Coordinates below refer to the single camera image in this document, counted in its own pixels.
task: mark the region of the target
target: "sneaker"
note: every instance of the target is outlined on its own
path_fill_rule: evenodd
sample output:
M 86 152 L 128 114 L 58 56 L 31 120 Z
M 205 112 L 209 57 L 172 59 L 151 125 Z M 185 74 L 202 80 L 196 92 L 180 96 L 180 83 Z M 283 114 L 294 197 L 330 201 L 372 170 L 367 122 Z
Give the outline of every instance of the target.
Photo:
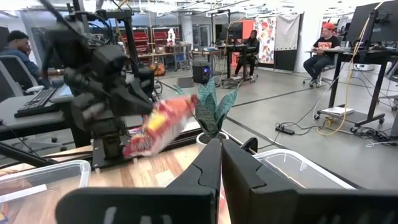
M 311 81 L 310 81 L 310 83 L 309 83 L 311 88 L 313 88 L 313 86 L 315 85 L 315 82 L 316 82 L 316 81 L 317 81 L 317 80 L 314 79 L 314 78 L 311 79 Z
M 317 88 L 319 88 L 319 87 L 321 87 L 321 85 L 322 85 L 322 79 L 321 79 L 320 77 L 318 77 L 318 78 L 315 80 L 315 86 L 316 86 Z

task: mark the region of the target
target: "man sitting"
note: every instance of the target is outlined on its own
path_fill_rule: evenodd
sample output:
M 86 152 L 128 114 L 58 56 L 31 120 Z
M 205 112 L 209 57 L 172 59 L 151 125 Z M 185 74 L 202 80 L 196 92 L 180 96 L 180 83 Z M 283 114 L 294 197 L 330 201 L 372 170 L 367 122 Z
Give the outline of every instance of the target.
M 32 76 L 36 79 L 39 85 L 44 86 L 44 88 L 49 88 L 51 86 L 49 77 L 62 75 L 61 70 L 49 70 L 48 76 L 44 77 L 42 71 L 38 68 L 38 66 L 29 60 L 30 54 L 30 46 L 28 41 L 28 36 L 19 31 L 14 30 L 7 36 L 7 41 L 9 43 L 8 47 L 6 47 L 1 53 L 0 56 L 17 56 L 20 58 L 22 63 L 25 64 L 26 68 L 32 74 Z M 57 86 L 62 85 L 63 80 L 58 80 Z
M 257 54 L 259 53 L 259 48 L 260 48 L 260 42 L 257 40 L 257 31 L 252 30 L 250 33 L 250 38 L 248 38 L 247 40 L 244 40 L 243 44 L 247 44 L 248 47 L 256 48 L 255 52 L 246 54 L 246 63 L 250 64 L 249 77 L 254 81 L 254 79 L 253 79 L 254 66 L 256 65 L 256 57 L 257 57 Z M 238 75 L 239 70 L 241 69 L 242 65 L 243 65 L 243 55 L 240 55 L 239 60 L 238 60 L 238 65 L 236 66 L 236 70 L 235 70 L 235 76 Z
M 334 25 L 326 23 L 322 28 L 322 36 L 315 42 L 312 47 L 312 52 L 315 55 L 303 64 L 304 69 L 311 75 L 310 86 L 321 86 L 321 71 L 327 65 L 333 64 L 335 53 L 324 52 L 324 49 L 337 49 L 340 48 L 340 41 L 333 35 Z

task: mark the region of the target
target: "chip bag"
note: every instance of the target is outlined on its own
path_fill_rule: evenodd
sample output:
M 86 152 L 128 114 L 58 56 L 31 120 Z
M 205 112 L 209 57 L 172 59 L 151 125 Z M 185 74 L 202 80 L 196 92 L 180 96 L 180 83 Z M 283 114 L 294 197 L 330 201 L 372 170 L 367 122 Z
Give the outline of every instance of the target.
M 143 117 L 141 128 L 134 130 L 123 155 L 134 157 L 159 153 L 185 128 L 196 102 L 196 95 L 156 102 L 152 113 Z

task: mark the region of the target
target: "plastic container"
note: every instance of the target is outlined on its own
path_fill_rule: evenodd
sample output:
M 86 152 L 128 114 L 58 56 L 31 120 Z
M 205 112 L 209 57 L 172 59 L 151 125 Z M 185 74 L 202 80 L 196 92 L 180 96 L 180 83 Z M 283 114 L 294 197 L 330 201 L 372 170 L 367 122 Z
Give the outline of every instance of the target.
M 56 223 L 57 202 L 87 187 L 90 173 L 89 162 L 70 161 L 0 177 L 0 223 Z
M 276 168 L 280 173 L 307 189 L 354 189 L 314 162 L 297 152 L 274 149 L 253 156 L 264 165 Z

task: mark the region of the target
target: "white flower pot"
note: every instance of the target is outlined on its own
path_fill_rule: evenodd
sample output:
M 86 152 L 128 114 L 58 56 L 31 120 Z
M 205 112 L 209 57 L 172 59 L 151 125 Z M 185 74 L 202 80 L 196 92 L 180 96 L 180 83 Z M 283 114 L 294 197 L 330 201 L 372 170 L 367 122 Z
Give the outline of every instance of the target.
M 199 151 L 201 151 L 205 146 L 206 146 L 206 144 L 205 143 L 203 143 L 203 142 L 201 142 L 199 139 L 200 139 L 200 137 L 202 136 L 202 135 L 204 135 L 205 133 L 200 133 L 198 136 L 197 136 L 197 146 L 198 146 L 198 150 Z M 229 139 L 229 136 L 227 135 L 227 134 L 225 134 L 224 132 L 220 132 L 219 134 L 221 134 L 221 135 L 223 135 L 224 137 L 225 137 L 225 139 Z

